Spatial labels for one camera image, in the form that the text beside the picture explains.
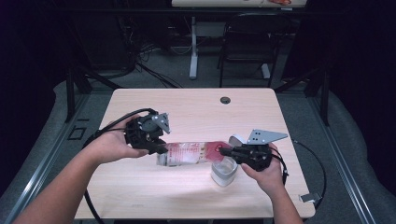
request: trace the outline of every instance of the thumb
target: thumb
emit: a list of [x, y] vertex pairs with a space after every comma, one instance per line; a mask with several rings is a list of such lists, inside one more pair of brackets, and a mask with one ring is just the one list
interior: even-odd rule
[[135, 148], [128, 147], [128, 149], [126, 150], [125, 156], [129, 157], [129, 158], [139, 158], [139, 157], [146, 156], [147, 154], [149, 154], [149, 151], [147, 149], [135, 149]]

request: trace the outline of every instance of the chair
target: chair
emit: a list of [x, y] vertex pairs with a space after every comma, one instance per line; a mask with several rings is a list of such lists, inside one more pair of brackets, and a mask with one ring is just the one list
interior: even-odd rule
[[268, 86], [271, 87], [277, 54], [282, 38], [290, 28], [289, 18], [282, 15], [243, 13], [232, 17], [224, 27], [220, 51], [219, 86], [222, 87], [224, 62], [272, 65]]

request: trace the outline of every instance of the floor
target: floor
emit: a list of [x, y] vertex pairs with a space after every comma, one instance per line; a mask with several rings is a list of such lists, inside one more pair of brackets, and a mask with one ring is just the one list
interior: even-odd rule
[[[287, 60], [287, 52], [292, 44], [292, 36], [286, 42], [280, 55], [273, 88], [282, 85], [282, 68]], [[173, 48], [170, 51], [154, 49], [147, 52], [141, 62], [162, 75], [171, 77], [183, 88], [216, 88], [219, 84], [217, 67], [218, 46], [202, 44], [199, 48], [198, 78], [189, 79], [190, 51]], [[260, 77], [260, 71], [252, 67], [229, 67], [231, 77], [227, 87], [264, 86], [266, 80], [249, 82], [246, 76]], [[102, 72], [111, 76], [112, 72]], [[147, 71], [135, 69], [131, 74], [111, 79], [125, 88], [165, 88]], [[0, 223], [8, 223], [43, 189], [79, 151], [84, 138], [93, 133], [106, 111], [112, 90], [102, 83], [91, 79], [93, 91], [90, 95], [77, 95], [77, 114], [69, 123], [66, 118], [65, 83], [54, 90], [57, 101], [48, 123], [40, 134], [32, 152], [20, 172], [0, 199]], [[312, 192], [325, 195], [317, 213], [306, 223], [390, 223], [396, 218], [396, 199], [386, 192], [375, 180], [374, 173], [365, 158], [365, 145], [359, 129], [348, 115], [342, 103], [331, 94], [329, 107], [330, 127], [324, 126], [318, 116], [318, 99], [306, 98], [303, 94], [305, 83], [279, 93], [279, 104], [290, 130], [290, 136], [309, 150], [295, 144], [307, 185]], [[85, 133], [81, 140], [68, 139], [73, 128], [81, 126]], [[320, 162], [325, 167], [327, 184]], [[172, 220], [169, 223], [197, 223], [207, 220]], [[76, 220], [76, 223], [94, 223], [93, 220]], [[218, 223], [235, 223], [231, 220]], [[124, 223], [106, 220], [106, 223]], [[138, 220], [128, 223], [139, 223]]]

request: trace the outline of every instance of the bottle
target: bottle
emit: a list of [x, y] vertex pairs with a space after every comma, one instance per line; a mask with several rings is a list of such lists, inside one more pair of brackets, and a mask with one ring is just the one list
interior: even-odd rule
[[202, 162], [220, 162], [223, 160], [219, 152], [221, 147], [232, 147], [226, 142], [185, 142], [164, 145], [168, 151], [158, 154], [157, 164], [162, 166], [179, 166]]

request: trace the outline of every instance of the forearm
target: forearm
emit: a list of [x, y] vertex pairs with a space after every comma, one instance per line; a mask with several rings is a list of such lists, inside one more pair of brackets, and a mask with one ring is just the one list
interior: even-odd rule
[[15, 223], [71, 223], [91, 176], [98, 167], [85, 148], [29, 204]]
[[270, 198], [274, 209], [275, 224], [303, 223], [285, 189], [277, 191]]

